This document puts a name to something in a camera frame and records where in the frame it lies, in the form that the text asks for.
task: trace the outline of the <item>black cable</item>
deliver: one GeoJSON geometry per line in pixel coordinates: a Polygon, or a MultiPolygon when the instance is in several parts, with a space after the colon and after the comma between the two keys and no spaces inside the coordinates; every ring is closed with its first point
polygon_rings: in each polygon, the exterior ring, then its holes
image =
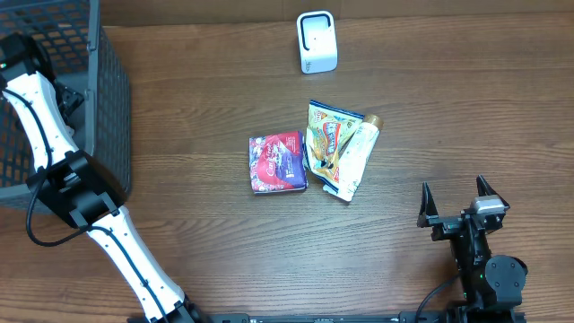
{"type": "Polygon", "coordinates": [[[28,110],[30,111],[30,114],[34,117],[34,120],[36,121],[36,125],[38,126],[39,134],[42,136],[42,142],[44,143],[44,147],[46,149],[46,156],[48,157],[48,163],[46,165],[46,169],[44,170],[43,167],[40,167],[38,169],[38,172],[42,173],[42,175],[41,175],[42,177],[40,178],[39,183],[36,186],[36,189],[34,189],[34,192],[32,193],[32,198],[30,200],[30,203],[28,204],[28,212],[26,213],[26,232],[28,233],[28,237],[30,237],[30,240],[32,240],[32,242],[36,243],[39,246],[42,246],[42,247],[59,246],[62,243],[68,242],[69,240],[71,240],[71,239],[81,235],[82,233],[86,232],[87,228],[80,229],[80,230],[70,234],[69,236],[63,238],[63,239],[60,239],[58,241],[53,241],[53,242],[41,241],[38,238],[36,238],[36,236],[34,235],[34,232],[32,231],[32,213],[34,211],[34,206],[36,205],[36,201],[38,201],[39,192],[42,189],[42,186],[44,186],[44,182],[48,178],[49,169],[52,167],[52,161],[53,161],[52,160],[52,150],[50,149],[48,137],[46,136],[46,132],[44,131],[44,127],[39,122],[38,115],[36,114],[36,111],[34,111],[34,108],[32,107],[32,105],[26,99],[24,99],[20,94],[14,92],[12,90],[3,89],[2,92],[12,95],[14,98],[20,100],[24,104],[24,106],[26,106],[26,108],[28,108],[28,110]]]}
{"type": "Polygon", "coordinates": [[[145,287],[145,289],[147,290],[147,292],[152,296],[153,301],[155,301],[155,304],[157,305],[157,307],[160,309],[160,313],[163,316],[164,320],[166,323],[170,323],[170,321],[168,320],[168,316],[165,314],[165,310],[163,310],[163,307],[160,304],[160,300],[158,300],[157,296],[155,295],[155,293],[152,291],[152,288],[150,287],[150,285],[148,284],[147,280],[144,279],[144,277],[142,276],[142,273],[140,273],[139,270],[137,270],[137,267],[134,264],[134,261],[132,260],[131,257],[129,257],[129,255],[127,254],[126,249],[124,249],[124,246],[122,246],[122,244],[119,242],[119,240],[116,238],[116,236],[114,235],[114,233],[112,233],[111,230],[99,227],[99,226],[92,226],[89,227],[88,231],[92,231],[92,230],[98,230],[98,231],[102,231],[104,233],[106,233],[106,235],[108,235],[114,242],[116,242],[117,247],[122,251],[122,253],[124,254],[124,257],[126,257],[127,263],[132,267],[132,269],[134,270],[135,275],[137,275],[137,278],[140,279],[140,282],[142,283],[142,286],[145,287]]]}
{"type": "Polygon", "coordinates": [[[424,300],[422,300],[421,305],[419,305],[419,308],[416,310],[416,314],[414,315],[414,323],[419,323],[419,318],[421,316],[422,309],[424,309],[424,307],[431,300],[431,298],[434,297],[434,295],[438,294],[439,292],[442,292],[442,290],[444,290],[445,288],[449,287],[452,283],[454,283],[458,279],[458,277],[460,277],[460,273],[456,274],[454,277],[450,278],[446,282],[439,285],[439,287],[435,288],[432,292],[429,292],[427,297],[425,297],[424,300]]]}
{"type": "Polygon", "coordinates": [[[46,155],[48,157],[48,163],[46,166],[46,170],[44,170],[42,172],[42,175],[41,175],[42,177],[40,178],[40,181],[39,181],[38,185],[36,186],[36,189],[34,189],[34,192],[32,193],[32,198],[30,200],[30,203],[28,204],[28,212],[26,213],[26,232],[28,233],[30,240],[32,240],[34,243],[36,243],[42,247],[55,247],[55,246],[61,245],[62,243],[68,242],[69,240],[85,233],[86,231],[91,231],[91,230],[103,231],[111,239],[113,239],[114,242],[116,242],[117,247],[122,251],[122,253],[124,254],[124,257],[126,257],[127,263],[134,270],[135,275],[137,275],[137,277],[139,278],[140,282],[142,283],[142,286],[144,286],[145,289],[147,289],[148,293],[152,296],[153,301],[155,301],[155,304],[160,309],[160,313],[163,316],[165,322],[170,323],[170,321],[168,320],[168,316],[165,313],[165,310],[161,306],[160,301],[158,300],[155,293],[152,291],[152,288],[148,284],[147,280],[145,280],[144,277],[142,276],[142,274],[140,273],[140,271],[137,270],[137,267],[135,266],[134,261],[132,260],[132,258],[129,257],[126,249],[124,249],[124,246],[122,246],[122,244],[119,242],[119,240],[116,238],[116,236],[110,230],[107,230],[107,229],[104,229],[101,227],[97,227],[97,226],[94,227],[94,226],[88,225],[88,226],[85,226],[85,227],[81,228],[80,230],[76,231],[75,233],[72,233],[69,236],[67,236],[61,240],[58,240],[58,241],[44,242],[44,241],[40,241],[40,240],[38,240],[38,238],[36,238],[36,236],[32,232],[32,227],[31,227],[32,213],[34,210],[34,205],[36,204],[36,201],[38,200],[38,194],[39,194],[40,190],[42,189],[44,182],[48,178],[49,169],[52,167],[52,162],[53,162],[52,161],[52,150],[49,148],[50,146],[49,146],[48,138],[46,136],[46,132],[44,131],[44,127],[39,122],[38,115],[36,114],[36,111],[34,111],[34,108],[31,106],[31,104],[27,100],[25,100],[20,94],[18,94],[16,92],[13,92],[13,91],[8,90],[8,89],[3,89],[2,91],[7,93],[7,94],[14,96],[14,98],[20,100],[24,104],[24,106],[26,106],[26,108],[28,108],[31,115],[34,117],[34,120],[36,121],[36,124],[37,124],[38,129],[39,129],[39,133],[42,136],[42,141],[44,142],[44,147],[46,148],[46,155]]]}

